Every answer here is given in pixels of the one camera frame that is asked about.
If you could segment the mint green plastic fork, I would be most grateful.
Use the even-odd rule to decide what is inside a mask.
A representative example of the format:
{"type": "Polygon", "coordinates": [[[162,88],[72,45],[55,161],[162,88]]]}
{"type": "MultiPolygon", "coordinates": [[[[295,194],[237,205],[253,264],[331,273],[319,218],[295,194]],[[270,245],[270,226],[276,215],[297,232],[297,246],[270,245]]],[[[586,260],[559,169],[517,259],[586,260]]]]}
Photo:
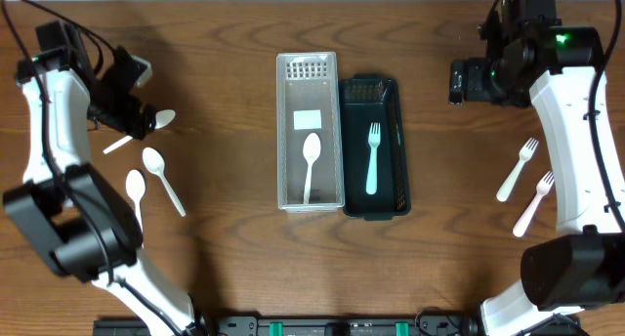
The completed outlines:
{"type": "Polygon", "coordinates": [[[381,125],[374,122],[370,125],[367,138],[370,155],[367,169],[365,191],[369,195],[377,192],[377,149],[381,142],[381,125]]]}

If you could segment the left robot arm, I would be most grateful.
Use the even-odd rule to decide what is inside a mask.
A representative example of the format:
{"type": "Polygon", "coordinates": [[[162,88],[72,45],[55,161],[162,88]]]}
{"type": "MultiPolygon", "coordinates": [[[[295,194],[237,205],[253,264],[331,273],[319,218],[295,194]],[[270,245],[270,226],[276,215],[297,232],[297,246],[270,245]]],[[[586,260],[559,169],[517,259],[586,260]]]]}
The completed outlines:
{"type": "Polygon", "coordinates": [[[3,195],[6,213],[54,274],[114,295],[150,334],[205,334],[191,297],[147,256],[137,210],[91,163],[88,121],[138,140],[154,131],[156,108],[131,93],[150,78],[149,62],[117,47],[99,78],[82,27],[52,21],[36,34],[41,52],[20,61],[17,73],[30,155],[22,185],[3,195]]]}

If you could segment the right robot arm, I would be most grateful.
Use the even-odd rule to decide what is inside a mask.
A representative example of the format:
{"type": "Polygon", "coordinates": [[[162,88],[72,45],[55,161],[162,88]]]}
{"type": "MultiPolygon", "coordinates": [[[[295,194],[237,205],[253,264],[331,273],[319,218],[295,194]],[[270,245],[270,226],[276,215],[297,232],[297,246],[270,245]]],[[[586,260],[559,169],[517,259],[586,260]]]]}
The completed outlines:
{"type": "Polygon", "coordinates": [[[520,279],[481,303],[476,332],[560,331],[624,299],[624,175],[605,102],[613,48],[592,26],[563,25],[556,0],[494,0],[479,37],[484,56],[451,65],[449,100],[537,111],[558,235],[524,251],[520,279]]]}

